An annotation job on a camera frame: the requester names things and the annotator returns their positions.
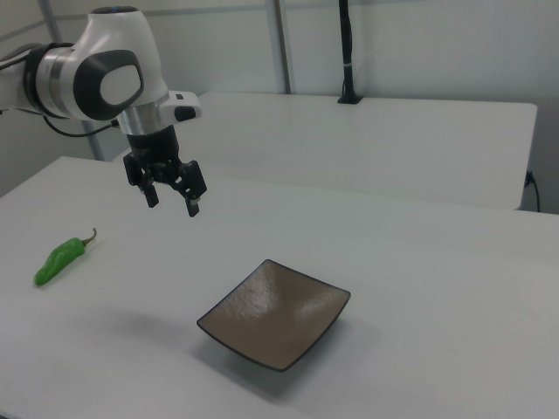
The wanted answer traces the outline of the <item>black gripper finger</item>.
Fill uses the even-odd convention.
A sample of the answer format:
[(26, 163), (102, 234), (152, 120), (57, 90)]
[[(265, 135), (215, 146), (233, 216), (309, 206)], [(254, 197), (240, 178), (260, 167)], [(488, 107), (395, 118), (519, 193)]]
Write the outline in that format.
[(198, 202), (207, 191), (198, 162), (180, 163), (170, 186), (184, 198), (189, 217), (196, 216), (199, 213)]
[(123, 157), (123, 163), (128, 183), (131, 186), (136, 186), (144, 194), (148, 206), (154, 208), (159, 203), (159, 199), (153, 185), (153, 176), (149, 170), (144, 169), (132, 153)]

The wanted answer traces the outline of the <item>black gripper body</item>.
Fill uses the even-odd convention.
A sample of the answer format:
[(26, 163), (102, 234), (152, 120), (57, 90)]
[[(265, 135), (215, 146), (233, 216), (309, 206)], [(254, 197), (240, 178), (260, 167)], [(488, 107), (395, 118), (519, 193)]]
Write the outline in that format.
[(178, 152), (176, 130), (168, 126), (144, 135), (127, 135), (131, 152), (125, 156), (129, 180), (141, 180), (150, 173), (154, 180), (176, 180), (182, 165)]

